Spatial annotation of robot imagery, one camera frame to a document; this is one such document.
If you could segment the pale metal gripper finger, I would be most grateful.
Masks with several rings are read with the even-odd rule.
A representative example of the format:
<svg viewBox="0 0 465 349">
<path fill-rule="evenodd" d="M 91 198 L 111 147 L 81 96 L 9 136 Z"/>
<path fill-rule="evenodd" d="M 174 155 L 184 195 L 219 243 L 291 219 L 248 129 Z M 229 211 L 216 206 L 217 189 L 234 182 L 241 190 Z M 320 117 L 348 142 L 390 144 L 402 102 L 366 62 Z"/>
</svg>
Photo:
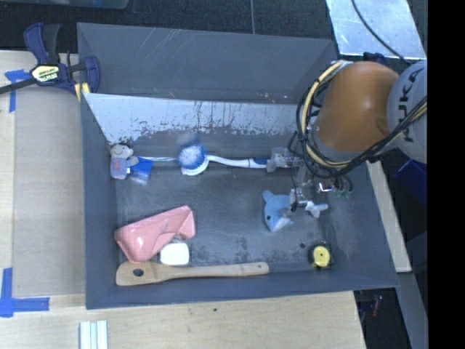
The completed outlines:
<svg viewBox="0 0 465 349">
<path fill-rule="evenodd" d="M 292 154 L 287 148 L 277 147 L 271 149 L 270 158 L 267 160 L 267 171 L 276 169 L 290 169 L 304 166 L 302 158 Z"/>
<path fill-rule="evenodd" d="M 313 200 L 310 195 L 302 188 L 293 188 L 289 193 L 289 209 L 295 212 L 297 209 L 302 209 L 309 212 L 313 205 Z"/>
</svg>

